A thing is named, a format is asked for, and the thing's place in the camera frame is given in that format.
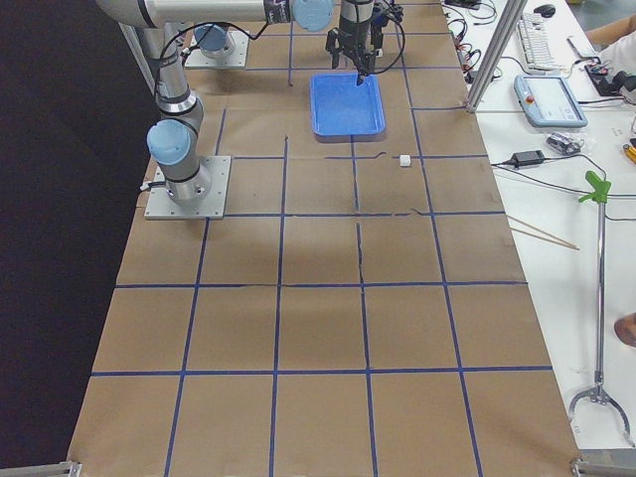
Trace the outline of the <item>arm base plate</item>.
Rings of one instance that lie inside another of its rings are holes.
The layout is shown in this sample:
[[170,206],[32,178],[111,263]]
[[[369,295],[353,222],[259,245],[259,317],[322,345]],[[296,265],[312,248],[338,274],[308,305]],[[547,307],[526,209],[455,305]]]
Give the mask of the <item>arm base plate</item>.
[[160,167],[155,169],[144,217],[147,220],[221,220],[225,215],[231,175],[230,156],[200,156],[197,175],[188,182],[167,181]]
[[189,47],[190,55],[185,60],[187,70],[239,70],[247,61],[249,39],[238,31],[229,31],[226,44],[218,50],[206,46],[197,48],[197,38],[193,37]]

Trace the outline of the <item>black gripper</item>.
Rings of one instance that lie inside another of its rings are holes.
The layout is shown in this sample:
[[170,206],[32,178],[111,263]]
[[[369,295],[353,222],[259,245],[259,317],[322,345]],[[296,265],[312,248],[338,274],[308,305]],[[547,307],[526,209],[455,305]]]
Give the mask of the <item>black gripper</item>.
[[331,69],[339,67],[340,56],[349,58],[356,70],[356,85],[376,72],[376,58],[383,47],[382,28],[373,22],[341,22],[327,34],[325,50],[331,55]]

